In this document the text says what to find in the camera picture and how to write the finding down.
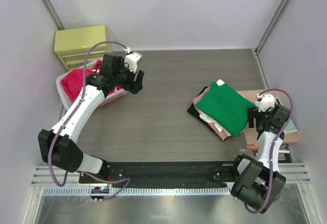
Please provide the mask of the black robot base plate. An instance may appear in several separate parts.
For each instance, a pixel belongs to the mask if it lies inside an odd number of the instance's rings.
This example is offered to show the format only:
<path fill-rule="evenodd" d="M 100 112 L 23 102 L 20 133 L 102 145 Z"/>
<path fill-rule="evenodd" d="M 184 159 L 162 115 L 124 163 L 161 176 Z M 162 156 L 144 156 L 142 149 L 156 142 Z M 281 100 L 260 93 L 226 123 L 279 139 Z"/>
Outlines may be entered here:
<path fill-rule="evenodd" d="M 80 182 L 95 176 L 101 180 L 119 181 L 130 178 L 132 183 L 226 183 L 237 176 L 233 161 L 175 161 L 175 162 L 104 162 L 98 173 L 84 173 Z"/>

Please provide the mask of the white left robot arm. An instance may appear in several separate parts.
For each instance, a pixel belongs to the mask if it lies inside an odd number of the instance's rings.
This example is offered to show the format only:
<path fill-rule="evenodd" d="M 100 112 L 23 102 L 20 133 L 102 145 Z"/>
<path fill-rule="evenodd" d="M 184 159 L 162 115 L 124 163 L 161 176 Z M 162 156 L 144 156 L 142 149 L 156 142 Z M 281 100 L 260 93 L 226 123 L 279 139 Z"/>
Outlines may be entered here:
<path fill-rule="evenodd" d="M 86 86 L 62 119 L 50 130 L 38 135 L 41 158 L 49 166 L 68 172 L 85 171 L 97 183 L 108 179 L 106 161 L 83 153 L 77 146 L 79 135 L 93 111 L 115 87 L 137 94 L 142 90 L 144 72 L 137 65 L 142 55 L 132 52 L 125 57 L 105 54 L 98 72 L 89 74 Z"/>

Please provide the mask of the white t shirt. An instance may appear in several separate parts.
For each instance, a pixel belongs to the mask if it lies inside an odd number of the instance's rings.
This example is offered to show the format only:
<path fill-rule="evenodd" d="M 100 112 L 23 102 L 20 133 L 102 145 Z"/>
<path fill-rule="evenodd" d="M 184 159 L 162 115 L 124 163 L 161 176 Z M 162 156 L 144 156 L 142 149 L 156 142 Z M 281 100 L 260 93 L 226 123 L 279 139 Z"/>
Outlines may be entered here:
<path fill-rule="evenodd" d="M 219 79 L 217 82 L 217 85 L 218 86 L 221 86 L 221 85 L 223 85 L 223 84 L 225 84 L 225 82 L 223 81 L 223 80 L 221 80 L 221 79 Z M 199 95 L 198 97 L 200 97 L 200 98 L 198 98 L 198 102 L 202 99 L 202 97 L 208 92 L 208 88 L 205 88 L 205 90 L 204 90 L 204 92 L 203 93 L 201 93 L 201 95 Z M 216 130 L 219 132 L 219 133 L 222 133 L 222 132 L 224 132 L 228 137 L 229 136 L 231 136 L 230 134 L 229 134 L 229 132 L 228 131 L 226 131 L 218 122 L 216 122 L 212 117 L 210 117 L 210 116 L 208 116 L 207 114 L 205 114 L 205 113 L 203 113 L 201 110 L 199 110 L 198 109 L 198 112 L 199 112 L 199 115 L 200 115 L 200 118 L 203 120 L 203 121 L 205 121 L 205 122 L 207 122 L 209 125 L 213 125 L 215 128 L 216 128 Z"/>

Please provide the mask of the green t shirt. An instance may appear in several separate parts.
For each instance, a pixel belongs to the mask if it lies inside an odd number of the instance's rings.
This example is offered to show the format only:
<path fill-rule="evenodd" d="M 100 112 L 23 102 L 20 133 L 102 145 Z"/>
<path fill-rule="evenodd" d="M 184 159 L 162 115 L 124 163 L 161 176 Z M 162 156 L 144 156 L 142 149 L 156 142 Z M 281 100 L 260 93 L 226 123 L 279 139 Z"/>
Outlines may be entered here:
<path fill-rule="evenodd" d="M 195 103 L 195 107 L 236 137 L 248 124 L 248 109 L 256 105 L 228 84 L 212 82 L 209 91 Z"/>

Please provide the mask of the pink t shirt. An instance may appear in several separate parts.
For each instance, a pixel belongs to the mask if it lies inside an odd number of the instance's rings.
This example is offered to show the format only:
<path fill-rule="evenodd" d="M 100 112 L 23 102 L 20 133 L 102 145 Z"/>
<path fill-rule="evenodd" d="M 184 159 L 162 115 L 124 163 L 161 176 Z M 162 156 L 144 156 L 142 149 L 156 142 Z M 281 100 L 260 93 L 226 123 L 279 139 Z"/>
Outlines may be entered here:
<path fill-rule="evenodd" d="M 198 96 L 199 95 L 201 95 L 201 93 L 203 93 L 204 92 L 204 90 L 205 90 L 205 88 L 208 88 L 208 87 L 204 87 L 202 90 L 201 90 L 201 92 L 198 94 Z M 193 99 L 193 101 L 192 101 L 192 103 L 194 104 L 194 103 L 197 103 L 198 102 L 198 98 L 200 98 L 200 97 L 195 97 L 194 99 Z M 216 128 L 213 126 L 213 125 L 210 125 L 218 134 L 219 134 L 219 137 L 220 137 L 220 139 L 222 140 L 222 141 L 224 141 L 224 140 L 226 140 L 227 138 L 228 138 L 228 136 L 224 133 L 224 132 L 222 132 L 222 133 L 219 133 L 217 130 L 216 130 Z"/>

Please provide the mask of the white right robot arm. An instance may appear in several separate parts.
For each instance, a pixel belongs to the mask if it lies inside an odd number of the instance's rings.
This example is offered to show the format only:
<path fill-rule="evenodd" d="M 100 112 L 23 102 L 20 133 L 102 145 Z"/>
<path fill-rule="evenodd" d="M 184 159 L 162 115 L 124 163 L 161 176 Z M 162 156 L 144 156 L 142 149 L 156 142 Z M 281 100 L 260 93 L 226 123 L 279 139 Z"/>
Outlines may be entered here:
<path fill-rule="evenodd" d="M 278 200 L 286 183 L 286 177 L 279 172 L 278 155 L 290 115 L 291 110 L 280 104 L 265 111 L 248 109 L 248 126 L 258 133 L 259 149 L 256 158 L 246 154 L 235 158 L 230 169 L 235 180 L 230 193 L 252 214 L 265 213 Z"/>

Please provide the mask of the black t shirt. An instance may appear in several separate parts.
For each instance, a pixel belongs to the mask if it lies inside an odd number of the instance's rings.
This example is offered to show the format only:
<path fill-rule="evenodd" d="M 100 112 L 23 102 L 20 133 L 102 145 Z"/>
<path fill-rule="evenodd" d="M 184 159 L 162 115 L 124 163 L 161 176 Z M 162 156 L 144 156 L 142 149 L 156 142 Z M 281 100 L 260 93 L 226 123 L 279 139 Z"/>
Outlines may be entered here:
<path fill-rule="evenodd" d="M 187 113 L 196 118 L 199 122 L 205 125 L 211 132 L 219 136 L 219 134 L 204 120 L 200 118 L 199 112 L 197 112 L 195 105 L 193 103 L 190 104 L 189 108 L 187 109 Z"/>

